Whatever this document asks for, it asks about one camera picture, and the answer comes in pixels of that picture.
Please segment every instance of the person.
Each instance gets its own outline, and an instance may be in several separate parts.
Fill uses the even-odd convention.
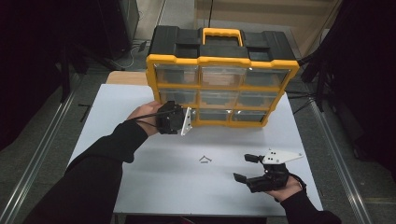
[[[158,132],[154,114],[162,105],[150,102],[135,109],[111,135],[99,138],[66,168],[64,176],[24,220],[31,223],[110,223],[122,178],[122,164]],[[284,189],[266,192],[280,201],[292,223],[341,223],[331,212],[318,211],[299,182],[290,177]]]

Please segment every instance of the hand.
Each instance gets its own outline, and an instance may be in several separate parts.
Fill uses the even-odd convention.
[[[131,115],[128,117],[128,119],[137,118],[137,117],[144,116],[147,114],[157,113],[158,109],[161,106],[163,106],[163,105],[156,101],[152,101],[145,105],[141,105],[131,113]],[[157,127],[156,127],[155,116],[147,117],[147,118],[143,118],[143,119],[137,119],[136,123],[138,125],[140,125],[140,127],[142,127],[142,129],[147,133],[148,136],[152,136],[158,132]]]
[[[265,193],[273,196],[276,198],[280,203],[286,199],[288,199],[291,195],[303,190],[303,188],[300,185],[300,182],[298,182],[294,177],[289,176],[288,183],[286,184],[286,187],[283,189],[278,189],[278,190],[271,190],[271,191],[265,191]]]

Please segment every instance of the yellow and black toolbox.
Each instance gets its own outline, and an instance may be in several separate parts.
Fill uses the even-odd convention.
[[[298,69],[282,32],[157,26],[146,74],[155,100],[192,108],[192,126],[263,127]]]

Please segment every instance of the black long-sleeve shirt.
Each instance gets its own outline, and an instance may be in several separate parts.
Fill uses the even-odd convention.
[[[25,224],[105,223],[111,221],[122,178],[122,163],[148,139],[134,120],[126,120],[113,134],[97,140],[76,157],[62,177],[38,202]],[[292,223],[341,223],[331,212],[318,211],[305,193],[281,205]]]

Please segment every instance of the white tabletop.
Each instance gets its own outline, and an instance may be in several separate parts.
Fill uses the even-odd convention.
[[[70,159],[98,138],[109,135],[139,105],[153,100],[147,86],[104,84]],[[263,128],[202,126],[185,136],[155,134],[123,164],[123,177],[115,213],[195,216],[285,216],[279,203],[264,193],[250,193],[233,173],[248,178],[263,175],[260,164],[245,154],[264,155],[279,149],[302,153],[287,162],[291,173],[307,184],[314,206],[321,210],[317,188],[286,94]],[[211,161],[202,163],[206,156]]]

